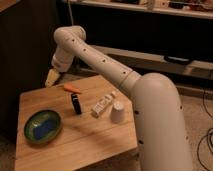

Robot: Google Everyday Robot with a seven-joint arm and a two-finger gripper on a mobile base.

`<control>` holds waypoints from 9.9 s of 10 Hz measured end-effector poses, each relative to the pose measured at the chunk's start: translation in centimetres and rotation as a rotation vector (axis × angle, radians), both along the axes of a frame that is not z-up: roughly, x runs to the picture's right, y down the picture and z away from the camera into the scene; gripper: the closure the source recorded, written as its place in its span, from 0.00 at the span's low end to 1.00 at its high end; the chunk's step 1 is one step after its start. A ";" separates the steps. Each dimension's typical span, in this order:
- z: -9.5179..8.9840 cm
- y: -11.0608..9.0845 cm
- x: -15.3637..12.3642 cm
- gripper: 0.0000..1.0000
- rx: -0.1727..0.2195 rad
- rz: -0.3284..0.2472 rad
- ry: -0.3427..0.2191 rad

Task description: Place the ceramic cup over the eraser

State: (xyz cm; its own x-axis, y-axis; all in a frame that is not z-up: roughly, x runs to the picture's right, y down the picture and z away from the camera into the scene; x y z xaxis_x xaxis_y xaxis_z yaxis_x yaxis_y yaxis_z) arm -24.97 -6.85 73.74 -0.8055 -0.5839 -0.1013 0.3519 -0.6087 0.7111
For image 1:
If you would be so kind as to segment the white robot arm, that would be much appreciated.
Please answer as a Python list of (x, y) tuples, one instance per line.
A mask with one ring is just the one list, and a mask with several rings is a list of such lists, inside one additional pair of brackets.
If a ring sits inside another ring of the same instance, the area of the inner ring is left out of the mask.
[(59, 27), (45, 85), (52, 86), (80, 58), (132, 102), (143, 171), (193, 171), (193, 160), (178, 90), (159, 73), (140, 75), (85, 43), (80, 26)]

